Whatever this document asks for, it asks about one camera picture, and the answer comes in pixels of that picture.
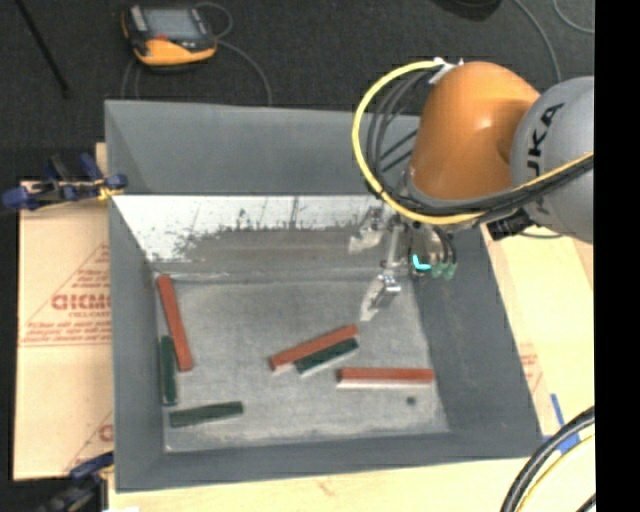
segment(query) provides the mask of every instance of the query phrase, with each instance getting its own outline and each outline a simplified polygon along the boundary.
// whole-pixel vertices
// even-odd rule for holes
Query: black floor
[[[595,0],[473,3],[219,2],[234,22],[224,41],[261,67],[275,106],[351,111],[373,80],[433,56],[496,62],[539,91],[558,80],[594,73]],[[40,175],[53,153],[74,159],[93,149],[104,137],[106,98],[266,104],[259,73],[224,46],[193,73],[159,76],[137,67],[127,73],[132,57],[119,26],[123,5],[115,0],[0,0],[0,191],[20,177]],[[211,5],[203,10],[214,31],[225,29],[222,10]],[[38,34],[60,76],[38,45]],[[10,214],[0,213],[0,257],[0,511],[12,512],[42,503],[63,482],[11,482],[16,218]]]

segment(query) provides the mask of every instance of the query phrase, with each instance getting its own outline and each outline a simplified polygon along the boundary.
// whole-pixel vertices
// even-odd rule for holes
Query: green led light
[[[425,270],[431,270],[431,265],[429,265],[428,263],[421,263],[420,258],[418,258],[417,254],[414,254],[411,257],[411,262],[413,263],[413,266],[416,270],[419,270],[421,272],[424,272]]]

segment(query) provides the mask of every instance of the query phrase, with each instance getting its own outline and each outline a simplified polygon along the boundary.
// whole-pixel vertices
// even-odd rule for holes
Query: wooden block
[[[173,428],[199,425],[214,420],[238,416],[244,412],[242,402],[225,402],[205,405],[193,409],[183,409],[169,414],[169,423]]]
[[[178,369],[181,372],[189,371],[193,368],[193,359],[187,341],[187,334],[182,324],[178,300],[176,299],[176,293],[173,289],[173,282],[168,275],[163,274],[156,279],[156,285],[160,293],[160,300],[162,302],[162,308],[164,309],[165,318],[167,319],[169,332],[173,338]]]
[[[358,348],[358,342],[355,338],[349,338],[324,350],[320,350],[314,354],[298,359],[294,364],[298,373],[303,374],[314,368],[328,363],[338,357],[344,356],[349,352]]]
[[[341,368],[336,372],[338,387],[413,387],[433,382],[429,368]]]
[[[338,343],[353,338],[358,335],[358,327],[355,324],[341,327],[331,331],[319,338],[301,343],[293,348],[280,352],[269,359],[272,370],[280,370],[296,361],[300,361],[313,354],[326,350]]]
[[[160,379],[162,382],[162,405],[178,403],[178,386],[176,383],[176,352],[171,336],[160,336]]]

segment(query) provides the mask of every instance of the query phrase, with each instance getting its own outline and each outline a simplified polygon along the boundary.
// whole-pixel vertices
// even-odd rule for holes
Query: yellow cable
[[[558,459],[556,459],[553,464],[551,464],[542,475],[533,483],[533,485],[529,488],[527,493],[523,496],[522,501],[516,508],[515,512],[522,512],[522,510],[527,506],[527,504],[531,503],[536,495],[540,492],[540,489],[549,482],[552,474],[558,471],[561,471],[565,466],[571,464],[575,461],[575,459],[581,455],[585,449],[589,448],[596,440],[596,435],[591,434],[590,436],[584,438],[582,441],[573,445],[569,451],[562,454]]]
[[[384,190],[384,187],[382,186],[382,184],[376,179],[376,177],[374,176],[373,172],[371,171],[371,169],[369,168],[369,165],[367,164],[366,158],[362,152],[362,146],[360,145],[360,124],[362,121],[362,117],[367,109],[367,107],[369,106],[369,104],[371,103],[371,101],[373,100],[373,98],[376,96],[376,94],[378,94],[387,84],[389,84],[390,82],[392,82],[393,80],[395,80],[396,78],[401,77],[402,75],[405,75],[407,73],[411,73],[413,71],[418,71],[418,70],[428,70],[428,69],[432,69],[435,68],[437,66],[441,66],[442,63],[441,62],[436,62],[436,61],[420,61],[420,62],[414,62],[411,64],[407,64],[405,66],[402,66],[400,68],[397,68],[393,71],[391,71],[390,73],[387,73],[385,76],[383,76],[382,78],[380,78],[376,83],[373,84],[373,86],[371,86],[371,88],[365,93],[365,95],[362,97],[362,100],[360,101],[360,104],[358,105],[358,108],[356,109],[355,115],[354,115],[354,119],[353,119],[353,125],[352,125],[352,129],[351,129],[351,144],[353,146],[353,151],[356,157],[356,161],[358,162],[358,166],[360,167],[360,171],[362,172],[362,174],[364,175],[365,179],[367,180],[367,182],[369,183],[369,185],[371,186],[371,188],[380,196],[380,198],[387,203],[389,206],[391,206],[391,208],[393,208],[394,210],[396,210],[398,213],[404,215],[405,217],[411,219],[411,220],[415,220],[418,222],[422,222],[425,224],[434,224],[434,225],[445,225],[445,224],[459,224],[462,222],[467,222],[467,221],[471,221],[474,219],[477,219],[481,216],[483,216],[484,214],[486,214],[486,211],[480,211],[480,212],[473,212],[473,213],[460,213],[460,214],[455,214],[455,215],[438,215],[438,216],[434,216],[434,215],[425,215],[425,214],[421,214],[421,213],[417,213],[414,212],[412,210],[409,210],[408,208],[402,206],[401,204],[399,204],[397,201],[395,201],[394,199],[392,199],[389,194]],[[568,162],[567,164],[564,164],[560,167],[557,167],[541,176],[538,176],[537,178],[532,179],[531,181],[528,181],[526,183],[523,183],[522,185],[519,185],[518,187],[515,187],[514,189],[512,189],[512,191],[519,191],[519,190],[524,190],[527,187],[530,187],[532,185],[536,185],[538,183],[541,183],[543,181],[546,181],[552,177],[554,177],[555,175],[565,171],[566,169],[580,164],[581,162],[584,162],[586,160],[588,160],[589,158],[591,158],[593,156],[593,152],[589,152],[586,153],[585,155],[583,155],[580,158],[577,158],[571,162]]]

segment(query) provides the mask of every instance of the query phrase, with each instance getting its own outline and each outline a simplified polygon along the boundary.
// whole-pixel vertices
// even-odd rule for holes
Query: cardboard sheet
[[[113,448],[107,228],[97,200],[21,213],[15,480]]]

